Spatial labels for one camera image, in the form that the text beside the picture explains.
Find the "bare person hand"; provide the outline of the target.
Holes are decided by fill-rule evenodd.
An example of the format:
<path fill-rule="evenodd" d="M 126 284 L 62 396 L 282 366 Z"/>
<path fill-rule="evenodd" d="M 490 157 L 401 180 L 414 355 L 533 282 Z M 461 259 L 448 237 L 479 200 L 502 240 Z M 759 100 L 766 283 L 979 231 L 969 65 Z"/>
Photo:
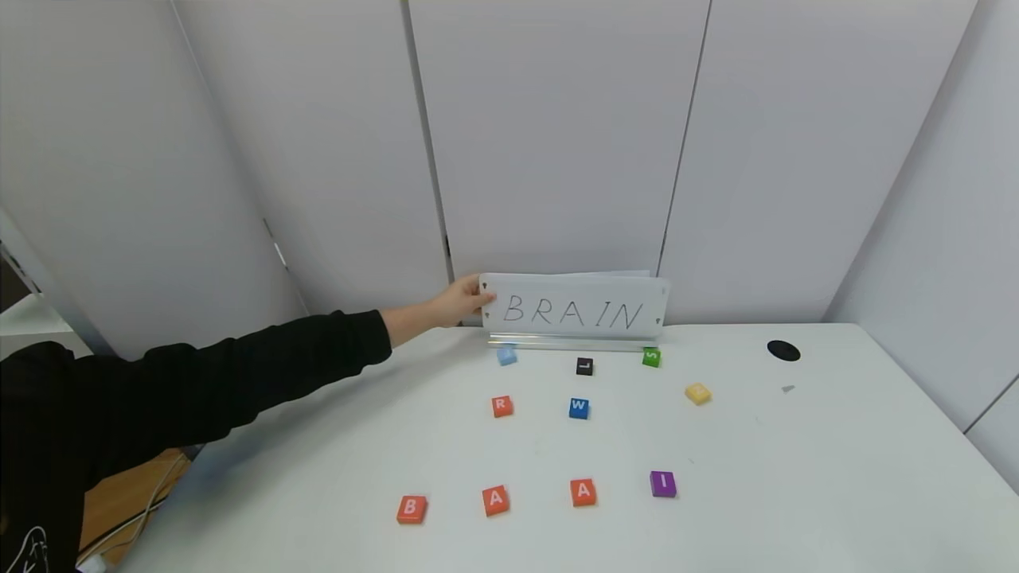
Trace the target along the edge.
<path fill-rule="evenodd" d="M 481 314 L 495 296 L 480 282 L 481 275 L 459 277 L 447 289 L 426 303 L 429 322 L 434 327 L 457 326 L 466 317 Z"/>

